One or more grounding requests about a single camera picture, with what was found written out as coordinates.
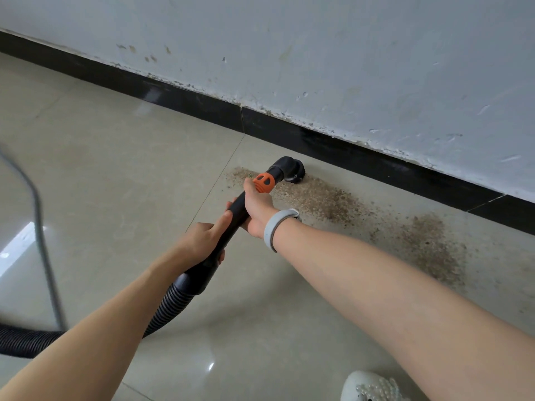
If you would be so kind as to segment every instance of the wall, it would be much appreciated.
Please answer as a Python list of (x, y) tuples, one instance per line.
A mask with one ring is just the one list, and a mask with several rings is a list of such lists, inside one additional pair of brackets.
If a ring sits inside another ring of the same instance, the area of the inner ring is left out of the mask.
[(1, 0), (0, 27), (535, 202), (535, 0)]

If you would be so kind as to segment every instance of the forearm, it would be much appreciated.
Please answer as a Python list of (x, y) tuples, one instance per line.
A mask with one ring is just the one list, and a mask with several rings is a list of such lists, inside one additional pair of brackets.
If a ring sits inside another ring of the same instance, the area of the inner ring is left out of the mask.
[(165, 259), (31, 361), (0, 391), (6, 401), (109, 400), (177, 269)]
[(274, 247), (345, 317), (388, 350), (433, 400), (531, 397), (534, 339), (371, 245), (307, 227)]

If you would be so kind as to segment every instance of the gray cord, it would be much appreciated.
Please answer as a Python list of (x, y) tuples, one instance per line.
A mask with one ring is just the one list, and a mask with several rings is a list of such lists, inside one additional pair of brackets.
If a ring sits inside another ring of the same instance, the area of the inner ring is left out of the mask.
[(43, 232), (43, 209), (41, 205), (41, 197), (39, 196), (39, 191), (35, 184), (31, 181), (28, 175), (24, 170), (17, 164), (17, 162), (7, 154), (3, 146), (0, 145), (0, 158), (5, 161), (5, 163), (13, 170), (23, 181), (24, 184), (30, 189), (31, 198), (33, 200), (34, 208), (34, 227), (35, 227), (35, 242), (37, 244), (37, 250), (41, 256), (41, 262), (43, 263), (44, 275), (47, 278), (48, 292), (50, 294), (50, 302), (52, 304), (52, 309), (54, 311), (54, 316), (56, 317), (56, 323), (62, 331), (67, 330), (67, 323), (65, 321), (65, 315), (63, 313), (63, 308), (61, 301), (59, 300), (58, 288), (56, 285), (56, 279), (54, 278), (54, 272), (50, 264), (50, 258), (48, 256), (47, 244), (44, 240)]

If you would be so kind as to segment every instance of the white sneaker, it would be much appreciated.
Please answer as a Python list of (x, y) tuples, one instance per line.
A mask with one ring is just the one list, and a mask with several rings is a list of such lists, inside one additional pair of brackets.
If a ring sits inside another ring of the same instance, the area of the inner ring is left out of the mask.
[(354, 371), (347, 377), (340, 401), (410, 401), (401, 396), (393, 378), (386, 380), (369, 371)]

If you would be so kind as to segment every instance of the hand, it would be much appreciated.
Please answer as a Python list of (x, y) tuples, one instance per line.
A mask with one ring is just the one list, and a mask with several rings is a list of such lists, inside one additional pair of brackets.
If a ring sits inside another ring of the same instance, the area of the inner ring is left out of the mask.
[[(157, 259), (156, 263), (164, 263), (175, 268), (177, 275), (182, 274), (212, 253), (231, 220), (232, 212), (225, 211), (215, 224), (194, 223), (172, 248)], [(225, 251), (219, 257), (219, 264), (224, 259)]]
[(250, 218), (244, 222), (242, 227), (249, 232), (249, 235), (263, 239), (266, 223), (278, 210), (273, 206), (271, 195), (256, 191), (255, 183), (252, 182), (252, 179), (245, 179), (244, 191), (245, 208)]

